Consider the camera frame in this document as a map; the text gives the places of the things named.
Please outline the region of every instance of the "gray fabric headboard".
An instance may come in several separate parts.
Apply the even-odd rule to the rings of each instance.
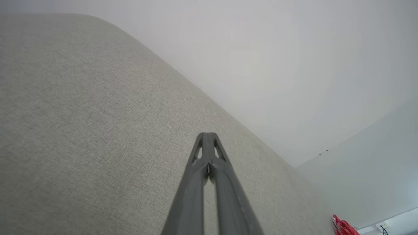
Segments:
[[[306,180],[124,31],[0,16],[1,234],[158,234],[202,131],[219,135],[265,234],[333,234]]]

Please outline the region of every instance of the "red plastic bag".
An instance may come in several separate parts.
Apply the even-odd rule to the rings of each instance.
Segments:
[[[340,220],[336,215],[332,216],[332,222],[336,227],[336,235],[360,235],[347,221]]]

